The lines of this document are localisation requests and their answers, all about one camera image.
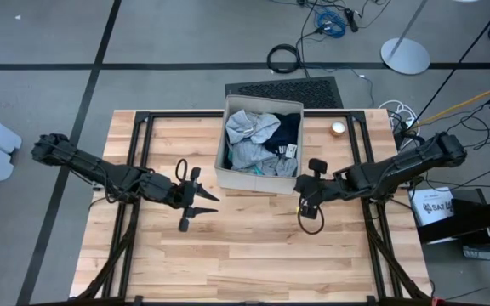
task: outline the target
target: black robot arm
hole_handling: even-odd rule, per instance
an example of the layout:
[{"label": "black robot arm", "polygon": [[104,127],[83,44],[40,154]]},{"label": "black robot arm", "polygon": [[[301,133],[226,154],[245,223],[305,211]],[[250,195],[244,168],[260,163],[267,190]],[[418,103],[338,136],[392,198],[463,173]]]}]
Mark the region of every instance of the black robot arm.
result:
[{"label": "black robot arm", "polygon": [[33,159],[49,166],[67,166],[75,174],[89,181],[102,184],[105,196],[109,202],[121,201],[133,203],[139,198],[168,205],[174,209],[183,208],[183,216],[179,222],[179,230],[188,230],[188,218],[194,218],[199,213],[214,213],[216,210],[192,207],[194,196],[200,196],[212,201],[218,201],[197,182],[200,168],[194,167],[190,180],[186,180],[187,163],[183,177],[179,183],[151,169],[113,165],[87,152],[77,149],[62,134],[51,133],[42,135],[31,151]]},{"label": "black robot arm", "polygon": [[300,214],[316,218],[318,207],[325,201],[390,198],[399,184],[411,180],[434,167],[456,167],[464,162],[466,151],[453,135],[439,133],[414,150],[402,152],[380,162],[365,162],[333,173],[323,179],[327,163],[311,159],[314,176],[302,174],[294,190],[300,193]]}]

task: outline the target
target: wooden table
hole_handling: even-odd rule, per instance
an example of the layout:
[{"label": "wooden table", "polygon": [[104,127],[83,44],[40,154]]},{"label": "wooden table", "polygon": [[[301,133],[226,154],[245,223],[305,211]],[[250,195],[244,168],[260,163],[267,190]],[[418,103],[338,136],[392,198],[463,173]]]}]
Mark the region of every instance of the wooden table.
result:
[{"label": "wooden table", "polygon": [[[395,155],[385,110],[365,113],[375,161]],[[103,155],[107,161],[126,162],[134,114],[131,110],[115,111]],[[335,138],[328,132],[335,120],[343,119],[305,118],[303,171],[311,173],[307,162],[312,157],[328,162],[329,173],[353,163],[349,137]],[[186,234],[177,230],[181,211],[142,202],[127,299],[142,295],[145,301],[352,302],[376,296],[360,201],[324,203],[325,229],[311,236],[298,226],[296,194],[221,189],[214,172],[221,124],[220,118],[154,121],[147,166],[176,181],[175,165],[184,157],[190,167],[202,168],[200,182],[221,201],[197,197],[197,206],[214,207],[219,212],[192,219]],[[356,133],[366,161],[358,124]],[[142,143],[140,138],[136,162]],[[94,199],[102,196],[96,193]],[[404,191],[395,199],[409,203]],[[107,259],[116,211],[117,205],[104,201],[92,207],[71,296],[86,288]],[[372,214],[376,216],[377,211],[373,209]],[[430,294],[411,211],[389,202],[386,215],[396,258]],[[318,221],[305,221],[305,226],[313,230]],[[388,269],[385,261],[381,263],[391,295]],[[120,267],[116,268],[113,289],[120,281]]]}]

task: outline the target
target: concrete floor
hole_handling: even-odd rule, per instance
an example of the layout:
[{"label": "concrete floor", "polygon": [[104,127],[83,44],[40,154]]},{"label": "concrete floor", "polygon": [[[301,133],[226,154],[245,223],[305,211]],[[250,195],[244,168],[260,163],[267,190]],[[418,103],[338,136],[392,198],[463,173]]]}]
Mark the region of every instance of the concrete floor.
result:
[{"label": "concrete floor", "polygon": [[[363,4],[362,0],[346,2],[354,9]],[[367,29],[348,31],[341,39],[306,41],[306,58],[311,62],[379,63],[380,46],[401,34],[419,3],[392,0]],[[93,63],[112,4],[112,0],[0,0],[0,64]],[[360,24],[366,25],[379,11],[380,7],[370,3]],[[128,0],[118,12],[105,63],[264,62],[273,46],[297,40],[307,13],[294,5],[267,0]],[[429,50],[433,62],[456,62],[489,19],[490,1],[430,0],[409,37]],[[306,31],[312,29],[310,21]],[[279,54],[277,59],[289,58]],[[465,62],[490,62],[490,41],[482,37]],[[430,70],[410,77],[386,69],[356,72],[373,81],[374,107],[398,99],[416,111],[450,73]],[[89,74],[0,71],[0,122],[24,140],[12,177],[0,183],[0,305],[16,304],[58,173],[57,168],[32,161],[29,151],[39,134],[71,133]],[[335,76],[345,107],[372,107],[368,84],[351,71],[311,70],[311,75]],[[301,71],[277,75],[267,69],[102,71],[79,147],[101,155],[111,114],[117,109],[222,108],[226,83],[298,77],[303,77]],[[490,70],[457,71],[424,118],[488,89]],[[489,110],[479,117],[490,126]],[[429,137],[455,122],[437,122],[421,133]],[[452,132],[463,144],[484,137],[463,128]],[[463,166],[436,169],[430,177],[458,183],[489,169],[490,146],[471,151]],[[477,183],[490,184],[490,175]],[[490,201],[490,189],[483,192]],[[32,303],[68,297],[91,195],[87,185],[69,177]],[[488,286],[459,301],[490,303],[490,262],[465,259],[454,243],[425,246],[424,253],[437,296],[448,298]]]}]

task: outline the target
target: blue cable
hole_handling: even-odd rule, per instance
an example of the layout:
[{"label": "blue cable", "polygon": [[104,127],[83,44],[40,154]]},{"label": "blue cable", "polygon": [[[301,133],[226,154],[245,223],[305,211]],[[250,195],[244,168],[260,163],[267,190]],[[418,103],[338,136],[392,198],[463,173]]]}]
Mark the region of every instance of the blue cable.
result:
[{"label": "blue cable", "polygon": [[322,32],[330,37],[341,38],[345,35],[347,23],[339,17],[338,13],[325,9],[316,16],[316,27],[322,28]]}]

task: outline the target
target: clothing tag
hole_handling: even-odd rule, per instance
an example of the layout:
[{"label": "clothing tag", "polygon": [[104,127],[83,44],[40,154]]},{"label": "clothing tag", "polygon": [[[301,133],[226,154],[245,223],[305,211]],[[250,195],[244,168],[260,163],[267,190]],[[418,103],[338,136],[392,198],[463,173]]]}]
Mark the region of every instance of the clothing tag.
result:
[{"label": "clothing tag", "polygon": [[294,158],[296,156],[296,150],[298,146],[296,144],[288,144],[287,151],[285,152],[285,157]]}]

